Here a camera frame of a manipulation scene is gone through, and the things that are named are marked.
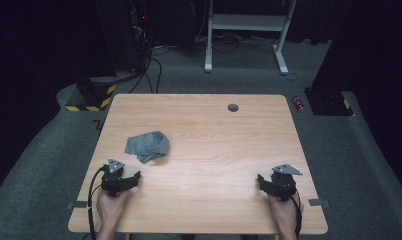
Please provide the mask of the black yellow striped stand base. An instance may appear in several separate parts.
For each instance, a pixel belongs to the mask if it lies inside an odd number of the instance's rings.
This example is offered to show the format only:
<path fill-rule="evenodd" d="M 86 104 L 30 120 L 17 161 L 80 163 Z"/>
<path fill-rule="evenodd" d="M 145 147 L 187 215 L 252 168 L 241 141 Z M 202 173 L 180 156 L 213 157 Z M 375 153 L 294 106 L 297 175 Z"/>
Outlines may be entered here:
<path fill-rule="evenodd" d="M 103 111 L 110 103 L 115 88 L 115 84 L 94 83 L 90 80 L 77 83 L 66 102 L 66 109 L 72 112 Z"/>

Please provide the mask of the person's right hand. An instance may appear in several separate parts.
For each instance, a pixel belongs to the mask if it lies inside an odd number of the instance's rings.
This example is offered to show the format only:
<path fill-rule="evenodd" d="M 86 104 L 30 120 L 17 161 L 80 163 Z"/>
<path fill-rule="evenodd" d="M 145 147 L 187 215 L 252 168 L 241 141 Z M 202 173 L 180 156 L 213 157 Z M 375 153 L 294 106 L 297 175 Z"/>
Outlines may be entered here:
<path fill-rule="evenodd" d="M 281 202 L 278 197 L 269 195 L 271 214 L 278 230 L 294 230 L 299 226 L 300 217 L 304 210 L 304 205 L 298 193 L 292 195 L 286 202 Z"/>

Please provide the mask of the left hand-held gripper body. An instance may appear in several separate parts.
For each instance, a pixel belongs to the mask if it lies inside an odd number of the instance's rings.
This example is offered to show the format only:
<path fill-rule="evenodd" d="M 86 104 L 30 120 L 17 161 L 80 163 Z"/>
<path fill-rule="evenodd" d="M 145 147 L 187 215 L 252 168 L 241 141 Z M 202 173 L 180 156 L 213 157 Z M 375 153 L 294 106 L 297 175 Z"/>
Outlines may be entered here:
<path fill-rule="evenodd" d="M 118 197 L 122 190 L 121 181 L 125 164 L 109 158 L 104 166 L 104 174 L 102 176 L 101 188 L 105 190 L 110 197 Z"/>

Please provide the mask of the white metal stand frame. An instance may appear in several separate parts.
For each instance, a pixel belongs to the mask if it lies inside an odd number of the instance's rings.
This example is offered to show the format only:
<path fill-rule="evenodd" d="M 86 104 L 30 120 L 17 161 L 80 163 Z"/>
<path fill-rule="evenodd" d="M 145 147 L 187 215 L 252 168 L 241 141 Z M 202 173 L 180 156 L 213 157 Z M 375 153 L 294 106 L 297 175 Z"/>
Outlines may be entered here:
<path fill-rule="evenodd" d="M 279 32 L 278 43 L 272 50 L 276 58 L 280 73 L 288 75 L 289 70 L 282 54 L 282 48 L 286 40 L 292 16 L 297 0 L 290 0 L 288 11 L 282 16 L 272 15 L 241 15 L 241 14 L 217 14 L 214 12 L 214 0 L 209 0 L 207 45 L 205 52 L 204 71 L 209 73 L 213 69 L 213 31 L 214 30 L 241 30 L 241 31 L 266 31 Z"/>

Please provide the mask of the person's left hand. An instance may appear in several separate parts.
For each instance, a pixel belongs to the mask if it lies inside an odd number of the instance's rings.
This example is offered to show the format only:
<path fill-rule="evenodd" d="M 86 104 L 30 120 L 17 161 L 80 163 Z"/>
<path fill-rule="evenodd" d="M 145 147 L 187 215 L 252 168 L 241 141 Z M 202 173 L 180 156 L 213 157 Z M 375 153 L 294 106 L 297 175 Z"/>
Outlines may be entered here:
<path fill-rule="evenodd" d="M 105 190 L 98 191 L 97 211 L 101 219 L 99 233 L 115 232 L 129 194 L 129 191 L 124 191 L 119 197 L 111 197 Z"/>

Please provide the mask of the grey cloth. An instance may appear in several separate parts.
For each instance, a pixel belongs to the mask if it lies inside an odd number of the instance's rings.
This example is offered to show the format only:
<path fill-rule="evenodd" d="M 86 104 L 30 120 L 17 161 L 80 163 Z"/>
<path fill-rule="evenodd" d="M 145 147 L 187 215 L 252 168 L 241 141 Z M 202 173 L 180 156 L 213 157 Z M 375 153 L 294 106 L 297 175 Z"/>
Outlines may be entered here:
<path fill-rule="evenodd" d="M 164 157 L 168 151 L 169 140 L 160 131 L 129 137 L 125 146 L 125 153 L 135 155 L 141 163 Z"/>

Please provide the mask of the dark equipment rack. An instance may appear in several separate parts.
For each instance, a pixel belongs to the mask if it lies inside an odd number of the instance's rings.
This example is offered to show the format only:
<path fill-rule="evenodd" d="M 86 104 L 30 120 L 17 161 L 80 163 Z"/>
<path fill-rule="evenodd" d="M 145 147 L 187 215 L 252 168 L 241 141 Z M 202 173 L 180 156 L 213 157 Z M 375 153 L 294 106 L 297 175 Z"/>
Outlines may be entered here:
<path fill-rule="evenodd" d="M 129 0 L 130 24 L 138 58 L 138 73 L 146 71 L 152 47 L 152 29 L 148 0 Z"/>

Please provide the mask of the black stand base yellow mark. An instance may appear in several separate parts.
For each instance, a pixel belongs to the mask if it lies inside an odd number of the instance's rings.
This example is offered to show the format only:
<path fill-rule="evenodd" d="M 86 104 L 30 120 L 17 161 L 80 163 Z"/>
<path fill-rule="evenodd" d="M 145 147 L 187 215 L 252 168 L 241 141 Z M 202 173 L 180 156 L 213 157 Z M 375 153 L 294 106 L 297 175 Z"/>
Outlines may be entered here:
<path fill-rule="evenodd" d="M 328 94 L 305 88 L 304 93 L 314 115 L 353 116 L 354 112 L 348 100 L 341 94 Z"/>

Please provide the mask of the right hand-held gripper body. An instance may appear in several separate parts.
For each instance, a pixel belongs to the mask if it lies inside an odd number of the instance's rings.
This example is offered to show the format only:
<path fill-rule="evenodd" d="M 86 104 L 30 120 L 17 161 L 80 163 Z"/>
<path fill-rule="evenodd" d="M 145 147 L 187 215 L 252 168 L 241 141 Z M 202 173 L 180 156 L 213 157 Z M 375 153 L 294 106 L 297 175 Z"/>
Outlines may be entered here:
<path fill-rule="evenodd" d="M 297 192 L 294 175 L 302 176 L 303 173 L 289 164 L 283 164 L 272 168 L 272 184 L 277 188 L 275 196 L 281 202 L 286 202 Z"/>

